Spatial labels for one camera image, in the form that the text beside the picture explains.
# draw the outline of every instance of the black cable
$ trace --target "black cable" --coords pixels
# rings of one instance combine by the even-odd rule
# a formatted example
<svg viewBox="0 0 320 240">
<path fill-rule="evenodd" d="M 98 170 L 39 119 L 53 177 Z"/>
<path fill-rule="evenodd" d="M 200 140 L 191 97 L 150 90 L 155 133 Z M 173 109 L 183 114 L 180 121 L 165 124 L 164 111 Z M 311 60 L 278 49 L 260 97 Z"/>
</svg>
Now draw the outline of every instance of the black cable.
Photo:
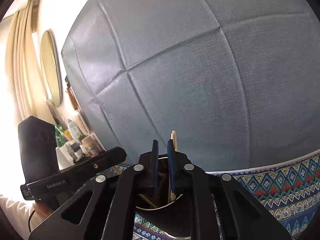
<svg viewBox="0 0 320 240">
<path fill-rule="evenodd" d="M 28 219 L 28 228 L 29 228 L 29 232 L 31 233 L 31 228 L 30 228 L 30 220 L 33 216 L 33 214 L 35 213 L 35 210 L 32 211 L 31 215 L 29 216 L 29 219 Z"/>
</svg>

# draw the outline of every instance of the bottle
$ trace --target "bottle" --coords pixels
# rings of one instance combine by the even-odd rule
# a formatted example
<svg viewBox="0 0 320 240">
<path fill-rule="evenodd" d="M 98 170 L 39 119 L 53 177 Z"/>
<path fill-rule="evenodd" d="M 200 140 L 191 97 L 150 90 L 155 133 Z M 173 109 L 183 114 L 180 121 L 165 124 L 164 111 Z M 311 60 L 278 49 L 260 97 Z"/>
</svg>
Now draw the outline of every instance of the bottle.
<svg viewBox="0 0 320 240">
<path fill-rule="evenodd" d="M 60 131 L 61 135 L 63 136 L 63 138 L 65 139 L 65 141 L 69 141 L 69 139 L 66 137 L 66 135 L 64 134 L 65 129 L 62 127 L 61 124 L 57 125 L 58 130 Z"/>
<path fill-rule="evenodd" d="M 70 134 L 69 129 L 63 131 L 63 134 L 66 136 L 68 141 L 72 141 L 72 135 Z"/>
<path fill-rule="evenodd" d="M 99 148 L 90 135 L 82 139 L 82 144 L 92 157 L 99 154 Z"/>
<path fill-rule="evenodd" d="M 78 144 L 80 144 L 79 136 L 81 136 L 83 133 L 80 131 L 76 123 L 71 119 L 68 119 L 68 128 L 72 137 L 76 140 Z"/>
<path fill-rule="evenodd" d="M 67 151 L 68 151 L 68 154 L 73 158 L 74 161 L 77 161 L 77 156 L 75 154 L 75 152 L 73 151 L 73 149 L 71 148 L 71 145 L 70 143 L 66 143 L 66 146 L 67 146 Z"/>
<path fill-rule="evenodd" d="M 58 147 L 62 147 L 65 145 L 66 140 L 64 139 L 64 137 L 62 136 L 61 132 L 59 131 L 59 127 L 56 128 L 55 130 L 56 132 L 56 143 Z"/>
<path fill-rule="evenodd" d="M 77 142 L 74 142 L 73 144 L 71 144 L 71 148 L 73 149 L 77 157 L 77 161 L 80 160 L 82 157 L 84 157 L 84 152 L 81 150 L 81 147 Z"/>
</svg>

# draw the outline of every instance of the wall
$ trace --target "wall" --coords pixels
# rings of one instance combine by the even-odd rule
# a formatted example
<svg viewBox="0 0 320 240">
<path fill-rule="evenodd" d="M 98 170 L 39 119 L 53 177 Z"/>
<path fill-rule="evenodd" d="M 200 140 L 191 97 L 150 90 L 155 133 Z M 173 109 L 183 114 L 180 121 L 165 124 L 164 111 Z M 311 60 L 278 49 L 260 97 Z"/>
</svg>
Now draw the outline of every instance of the wall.
<svg viewBox="0 0 320 240">
<path fill-rule="evenodd" d="M 42 34 L 45 30 L 50 29 L 53 32 L 59 54 L 60 73 L 63 86 L 63 100 L 61 106 L 58 108 L 58 112 L 64 120 L 73 117 L 76 112 L 73 111 L 68 95 L 65 92 L 67 85 L 65 84 L 64 79 L 67 74 L 62 62 L 61 50 L 73 22 L 76 20 L 76 17 L 86 2 L 87 0 L 39 1 L 37 24 L 38 42 L 40 44 Z"/>
</svg>

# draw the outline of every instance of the metal rivet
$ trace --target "metal rivet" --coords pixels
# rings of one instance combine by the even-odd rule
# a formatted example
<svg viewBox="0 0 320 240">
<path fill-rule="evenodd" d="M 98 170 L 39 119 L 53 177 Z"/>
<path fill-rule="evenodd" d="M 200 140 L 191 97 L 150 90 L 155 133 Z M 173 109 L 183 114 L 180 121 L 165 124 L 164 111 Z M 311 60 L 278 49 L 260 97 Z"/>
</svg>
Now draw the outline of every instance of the metal rivet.
<svg viewBox="0 0 320 240">
<path fill-rule="evenodd" d="M 142 171 L 144 169 L 143 165 L 137 164 L 133 167 L 135 171 Z"/>
<path fill-rule="evenodd" d="M 106 177 L 103 175 L 99 175 L 96 177 L 96 182 L 104 182 L 106 180 Z"/>
<path fill-rule="evenodd" d="M 223 180 L 225 180 L 225 181 L 229 181 L 229 180 L 231 180 L 231 175 L 230 174 L 227 174 L 227 173 L 225 173 L 225 174 L 223 174 L 222 176 L 222 179 Z"/>
<path fill-rule="evenodd" d="M 195 167 L 192 164 L 186 164 L 186 165 L 184 165 L 184 168 L 187 171 L 192 171 Z"/>
</svg>

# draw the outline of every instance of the toiletries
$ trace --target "toiletries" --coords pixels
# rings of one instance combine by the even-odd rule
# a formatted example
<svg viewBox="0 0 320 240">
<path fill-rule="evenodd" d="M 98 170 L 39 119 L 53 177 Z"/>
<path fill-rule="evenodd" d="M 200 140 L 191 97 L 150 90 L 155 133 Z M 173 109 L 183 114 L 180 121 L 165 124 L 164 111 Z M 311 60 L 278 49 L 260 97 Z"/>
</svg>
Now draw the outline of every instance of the toiletries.
<svg viewBox="0 0 320 240">
<path fill-rule="evenodd" d="M 64 137 L 62 136 L 61 132 L 59 131 L 59 127 L 56 128 L 55 134 L 56 134 L 57 146 L 58 147 L 64 146 L 64 144 L 66 143 L 66 140 L 64 139 Z"/>
<path fill-rule="evenodd" d="M 83 144 L 80 144 L 80 148 L 86 157 L 91 158 L 91 155 L 88 153 L 87 149 L 84 147 Z"/>
<path fill-rule="evenodd" d="M 58 130 L 60 131 L 61 135 L 64 137 L 65 141 L 71 141 L 71 140 L 72 140 L 71 135 L 70 135 L 70 138 L 68 138 L 68 137 L 65 135 L 65 133 L 64 133 L 64 132 L 65 132 L 65 129 L 62 127 L 61 124 L 58 124 L 58 125 L 57 125 L 57 128 L 58 128 Z"/>
<path fill-rule="evenodd" d="M 90 135 L 82 139 L 82 144 L 92 157 L 99 154 L 99 148 Z"/>
<path fill-rule="evenodd" d="M 70 134 L 69 129 L 63 131 L 63 134 L 66 136 L 68 141 L 72 141 L 72 135 Z"/>
<path fill-rule="evenodd" d="M 94 140 L 95 144 L 98 146 L 99 148 L 99 152 L 105 152 L 106 149 L 103 147 L 103 145 L 101 144 L 99 138 L 97 137 L 97 135 L 95 134 L 95 132 L 92 132 L 90 134 L 90 136 L 92 137 L 92 139 Z"/>
<path fill-rule="evenodd" d="M 84 152 L 81 150 L 81 147 L 77 142 L 71 144 L 71 148 L 73 149 L 73 152 L 76 154 L 77 161 L 84 157 Z"/>
<path fill-rule="evenodd" d="M 78 106 L 78 102 L 76 100 L 75 94 L 73 92 L 72 87 L 70 86 L 68 76 L 66 77 L 65 80 L 67 83 L 67 93 L 69 95 L 71 105 L 72 105 L 73 109 L 78 112 L 78 114 L 75 116 L 76 123 L 77 123 L 78 127 L 80 128 L 81 132 L 83 132 L 85 135 L 88 135 L 90 133 L 89 127 L 85 123 L 84 118 L 81 114 L 81 110 Z"/>
<path fill-rule="evenodd" d="M 68 151 L 68 154 L 73 158 L 73 160 L 76 162 L 77 161 L 77 156 L 75 154 L 75 152 L 73 151 L 73 149 L 71 148 L 71 145 L 70 143 L 66 143 L 66 146 L 67 146 L 67 151 Z"/>
<path fill-rule="evenodd" d="M 79 136 L 81 136 L 83 133 L 80 131 L 80 129 L 78 128 L 76 123 L 74 121 L 72 121 L 71 119 L 68 119 L 68 128 L 69 128 L 69 132 L 71 133 L 72 137 L 76 140 L 76 142 L 78 144 L 80 144 Z"/>
</svg>

